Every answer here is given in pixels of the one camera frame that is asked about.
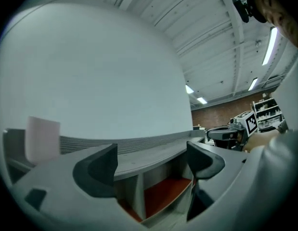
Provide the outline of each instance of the white block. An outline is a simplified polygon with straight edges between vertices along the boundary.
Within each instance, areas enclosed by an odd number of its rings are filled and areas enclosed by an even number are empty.
[[[247,135],[252,135],[257,130],[257,120],[253,111],[245,111],[236,116],[236,121],[240,122],[246,128]]]
[[[60,122],[29,116],[25,135],[25,156],[38,165],[60,155]]]

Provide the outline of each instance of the hand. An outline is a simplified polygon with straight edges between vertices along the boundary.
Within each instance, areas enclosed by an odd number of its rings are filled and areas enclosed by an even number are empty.
[[[250,152],[255,147],[267,145],[270,140],[277,135],[279,135],[279,132],[277,130],[272,130],[266,133],[254,133],[249,137],[247,144],[243,147],[242,151]],[[237,140],[241,142],[241,134],[238,134]]]

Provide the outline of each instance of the white shelving unit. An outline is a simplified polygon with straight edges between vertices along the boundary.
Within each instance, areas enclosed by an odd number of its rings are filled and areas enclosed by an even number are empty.
[[[263,100],[258,103],[253,102],[253,105],[257,117],[258,131],[259,129],[269,128],[273,125],[276,126],[276,124],[279,125],[283,122],[283,113],[279,109],[274,98]]]

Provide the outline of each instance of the ceiling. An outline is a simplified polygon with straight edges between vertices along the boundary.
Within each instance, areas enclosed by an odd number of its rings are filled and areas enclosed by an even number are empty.
[[[194,90],[189,94],[192,110],[276,87],[298,58],[298,50],[278,35],[262,66],[271,26],[254,18],[243,23],[231,0],[102,1],[144,19],[171,39],[186,84]],[[256,87],[248,92],[256,77]],[[202,105],[199,97],[208,104]]]

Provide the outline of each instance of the fluorescent light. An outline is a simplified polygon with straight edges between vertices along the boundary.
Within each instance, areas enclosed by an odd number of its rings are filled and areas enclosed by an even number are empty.
[[[201,102],[202,104],[206,104],[207,103],[207,101],[205,101],[203,98],[197,98],[197,100],[199,102]]]
[[[253,79],[253,83],[251,83],[250,88],[248,89],[248,91],[252,90],[257,82],[258,78],[254,78]]]
[[[188,85],[185,85],[185,87],[186,87],[186,92],[187,92],[188,94],[191,94],[191,93],[194,92],[194,90],[191,89]]]
[[[274,48],[274,44],[275,44],[275,41],[276,41],[276,36],[277,36],[277,28],[273,27],[271,29],[270,43],[269,43],[268,49],[266,50],[266,54],[265,54],[265,58],[264,58],[264,61],[262,63],[262,66],[269,62],[269,59],[271,57],[271,54],[272,54],[272,51],[273,51],[273,48]]]

